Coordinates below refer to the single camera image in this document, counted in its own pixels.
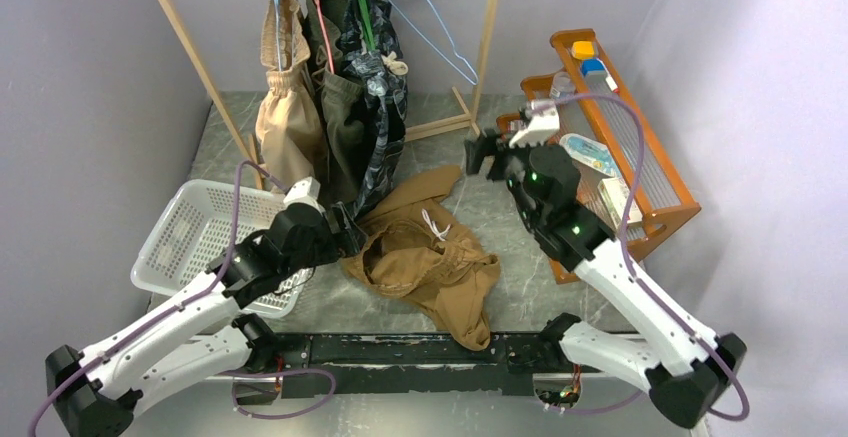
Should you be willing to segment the light blue wire hanger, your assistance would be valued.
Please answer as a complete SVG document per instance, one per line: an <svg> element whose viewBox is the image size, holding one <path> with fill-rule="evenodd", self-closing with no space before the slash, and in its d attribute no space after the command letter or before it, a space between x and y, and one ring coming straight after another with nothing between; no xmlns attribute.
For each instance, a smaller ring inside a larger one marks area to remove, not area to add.
<svg viewBox="0 0 848 437"><path fill-rule="evenodd" d="M477 66L461 49L436 0L386 0L402 22L461 81L480 83Z"/></svg>

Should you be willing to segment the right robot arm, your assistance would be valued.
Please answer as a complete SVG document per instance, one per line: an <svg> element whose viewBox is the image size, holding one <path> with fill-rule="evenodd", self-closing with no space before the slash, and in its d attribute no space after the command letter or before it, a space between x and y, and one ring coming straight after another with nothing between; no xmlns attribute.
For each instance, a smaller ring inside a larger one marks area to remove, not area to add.
<svg viewBox="0 0 848 437"><path fill-rule="evenodd" d="M731 386L747 352L685 311L632 258L613 230L576 197L580 173L558 145L512 147L488 129L464 143L465 172L502 181L543 253L598 291L633 326L639 341L601 331L563 313L541 332L542 363L571 363L616 377L646 394L671 423L694 428Z"/></svg>

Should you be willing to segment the white plastic laundry basket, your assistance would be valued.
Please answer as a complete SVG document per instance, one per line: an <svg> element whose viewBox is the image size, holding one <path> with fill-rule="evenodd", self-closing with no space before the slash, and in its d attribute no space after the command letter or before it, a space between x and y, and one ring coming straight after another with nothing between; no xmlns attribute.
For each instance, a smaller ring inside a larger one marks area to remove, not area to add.
<svg viewBox="0 0 848 437"><path fill-rule="evenodd" d="M161 214L139 251L131 270L133 284L167 297L188 285L229 243L236 187L230 183L196 179L183 184ZM240 187L236 243L267 229L284 208L284 197L269 191ZM274 293L247 307L266 318L291 313L309 277L300 271Z"/></svg>

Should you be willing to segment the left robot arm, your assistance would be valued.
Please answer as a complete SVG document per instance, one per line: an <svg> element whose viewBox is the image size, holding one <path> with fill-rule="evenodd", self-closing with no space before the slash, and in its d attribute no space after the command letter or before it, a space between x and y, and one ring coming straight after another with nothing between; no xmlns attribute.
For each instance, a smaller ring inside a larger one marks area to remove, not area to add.
<svg viewBox="0 0 848 437"><path fill-rule="evenodd" d="M72 436L118 436L168 397L223 373L273 366L277 339L245 308L295 273L360 252L366 234L335 207L293 203L154 311L78 351L45 361L46 407Z"/></svg>

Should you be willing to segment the brown shorts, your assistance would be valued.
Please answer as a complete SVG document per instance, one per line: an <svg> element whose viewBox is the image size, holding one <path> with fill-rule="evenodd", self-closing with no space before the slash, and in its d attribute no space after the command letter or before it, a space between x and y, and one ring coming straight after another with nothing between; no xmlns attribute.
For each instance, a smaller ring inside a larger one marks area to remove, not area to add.
<svg viewBox="0 0 848 437"><path fill-rule="evenodd" d="M487 348L485 300L501 275L497 255L442 204L461 169L445 165L399 184L358 224L362 250L340 265L376 294L418 308L471 351Z"/></svg>

